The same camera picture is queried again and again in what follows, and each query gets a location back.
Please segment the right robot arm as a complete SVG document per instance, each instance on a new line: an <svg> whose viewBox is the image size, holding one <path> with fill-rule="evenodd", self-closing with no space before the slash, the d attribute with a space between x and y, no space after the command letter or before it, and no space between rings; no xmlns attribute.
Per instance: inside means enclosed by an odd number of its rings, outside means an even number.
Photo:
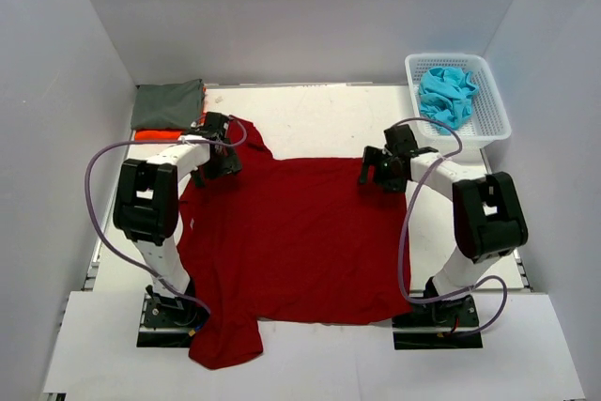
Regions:
<svg viewBox="0 0 601 401"><path fill-rule="evenodd" d="M424 304L425 316L443 325L458 312L456 300L489 280L488 269L528 241L529 233L513 178L506 172L487 174L452 160L433 147L419 147L406 120L384 131L383 148L366 147L362 154L360 184L372 180L389 193L404 193L416 184L401 228L398 279L403 297ZM409 216L422 187L452 202L455 249L441 270L426 284L420 298L411 297L404 282Z"/></svg>

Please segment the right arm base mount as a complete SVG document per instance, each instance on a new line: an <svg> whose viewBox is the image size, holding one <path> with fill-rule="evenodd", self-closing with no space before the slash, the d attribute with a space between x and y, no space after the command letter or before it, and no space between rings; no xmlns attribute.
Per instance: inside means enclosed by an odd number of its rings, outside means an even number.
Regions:
<svg viewBox="0 0 601 401"><path fill-rule="evenodd" d="M393 347L401 350L450 350L483 347L480 326L472 295L450 301L412 304L407 314L394 316Z"/></svg>

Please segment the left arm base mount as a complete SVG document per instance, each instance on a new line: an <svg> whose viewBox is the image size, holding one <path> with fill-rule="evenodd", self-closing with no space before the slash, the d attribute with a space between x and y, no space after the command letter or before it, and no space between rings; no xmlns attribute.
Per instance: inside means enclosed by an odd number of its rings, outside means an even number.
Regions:
<svg viewBox="0 0 601 401"><path fill-rule="evenodd" d="M205 326L209 312L182 298L169 298L146 287L137 334L139 348L186 348Z"/></svg>

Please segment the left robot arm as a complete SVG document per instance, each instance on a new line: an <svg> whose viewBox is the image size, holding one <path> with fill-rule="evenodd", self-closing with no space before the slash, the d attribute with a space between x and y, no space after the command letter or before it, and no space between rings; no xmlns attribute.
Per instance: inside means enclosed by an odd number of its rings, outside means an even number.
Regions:
<svg viewBox="0 0 601 401"><path fill-rule="evenodd" d="M190 177L203 187L241 171L235 147L247 132L242 130L239 140L231 141L228 129L234 121L209 112L200 125L164 150L146 159L127 159L121 166L113 223L142 256L142 266L151 274L152 294L167 300L166 314L179 325L196 319L200 302L177 251L179 183Z"/></svg>

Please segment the red t shirt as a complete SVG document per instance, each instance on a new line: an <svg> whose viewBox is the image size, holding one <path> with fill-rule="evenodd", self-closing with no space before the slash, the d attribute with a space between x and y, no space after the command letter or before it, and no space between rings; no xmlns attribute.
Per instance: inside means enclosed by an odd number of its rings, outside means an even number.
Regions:
<svg viewBox="0 0 601 401"><path fill-rule="evenodd" d="M364 325L409 311L403 194L359 184L358 158L278 160L249 121L230 137L241 171L180 200L177 250L210 310L192 360L215 370L259 356L262 318Z"/></svg>

